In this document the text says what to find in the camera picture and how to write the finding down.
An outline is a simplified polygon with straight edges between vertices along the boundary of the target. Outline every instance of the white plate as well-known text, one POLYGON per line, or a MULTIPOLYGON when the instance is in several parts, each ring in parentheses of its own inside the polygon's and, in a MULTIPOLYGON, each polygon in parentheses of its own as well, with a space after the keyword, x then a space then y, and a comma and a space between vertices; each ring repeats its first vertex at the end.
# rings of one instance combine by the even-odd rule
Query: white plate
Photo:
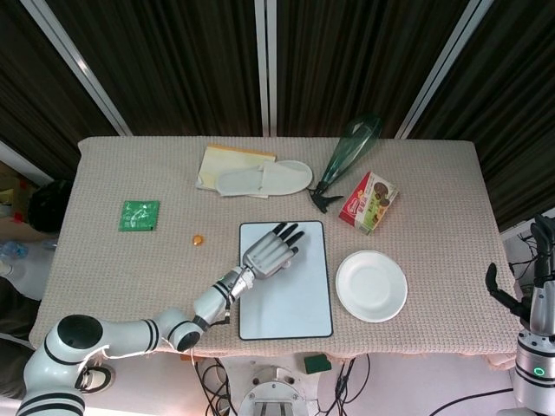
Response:
POLYGON ((407 300, 407 279, 401 267, 378 251, 358 251, 345 258, 336 275, 343 306, 366 322, 384 322, 407 300))

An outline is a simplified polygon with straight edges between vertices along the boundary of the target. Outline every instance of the small orange object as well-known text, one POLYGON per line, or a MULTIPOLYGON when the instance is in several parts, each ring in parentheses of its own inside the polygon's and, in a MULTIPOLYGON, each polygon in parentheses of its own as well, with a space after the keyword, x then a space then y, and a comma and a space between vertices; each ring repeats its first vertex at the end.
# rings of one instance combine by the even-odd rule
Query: small orange object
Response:
POLYGON ((205 241, 205 238, 202 237, 200 234, 197 234, 193 237, 193 245, 202 245, 205 241))

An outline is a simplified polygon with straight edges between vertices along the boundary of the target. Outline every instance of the white board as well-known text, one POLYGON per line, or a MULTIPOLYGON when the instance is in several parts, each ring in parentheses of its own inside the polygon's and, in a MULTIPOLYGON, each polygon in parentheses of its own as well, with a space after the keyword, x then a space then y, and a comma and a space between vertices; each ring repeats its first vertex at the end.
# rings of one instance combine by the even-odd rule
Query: white board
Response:
MULTIPOLYGON (((241 224, 240 259, 276 225, 241 224)), ((291 266, 267 280, 256 280, 254 287, 241 296, 239 337, 242 340, 319 338, 333 333, 322 223, 298 222, 295 232, 298 231, 305 234, 294 244, 299 252, 291 260, 291 266)))

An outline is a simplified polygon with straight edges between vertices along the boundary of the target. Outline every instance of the green package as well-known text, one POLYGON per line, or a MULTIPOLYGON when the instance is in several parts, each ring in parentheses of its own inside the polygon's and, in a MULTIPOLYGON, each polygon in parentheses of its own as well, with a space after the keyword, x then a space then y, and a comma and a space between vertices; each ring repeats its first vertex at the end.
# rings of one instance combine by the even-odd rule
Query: green package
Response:
POLYGON ((158 223, 160 201, 125 201, 121 209, 120 231, 152 231, 158 223))

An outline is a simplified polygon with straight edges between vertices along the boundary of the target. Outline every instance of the snack box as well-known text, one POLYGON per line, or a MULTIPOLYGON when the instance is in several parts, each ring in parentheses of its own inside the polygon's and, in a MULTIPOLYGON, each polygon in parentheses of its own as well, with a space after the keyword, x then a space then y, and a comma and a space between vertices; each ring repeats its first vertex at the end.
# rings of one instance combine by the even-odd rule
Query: snack box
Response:
POLYGON ((399 193, 397 187, 373 172, 368 172, 341 209, 339 218, 364 234, 382 221, 399 193))

